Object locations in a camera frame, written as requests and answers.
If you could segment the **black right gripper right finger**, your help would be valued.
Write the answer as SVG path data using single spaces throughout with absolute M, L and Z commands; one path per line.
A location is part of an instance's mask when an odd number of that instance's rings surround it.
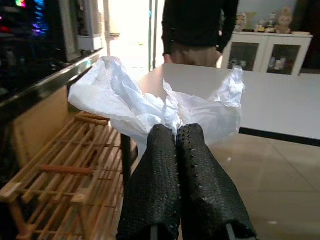
M 206 145 L 199 124 L 178 130 L 176 153 L 183 239 L 257 239 L 237 187 Z

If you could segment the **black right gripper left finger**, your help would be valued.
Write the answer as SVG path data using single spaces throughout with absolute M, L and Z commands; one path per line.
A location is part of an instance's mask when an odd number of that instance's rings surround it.
M 181 191 L 175 136 L 155 125 L 147 148 L 124 190 L 118 240 L 176 240 L 179 237 Z

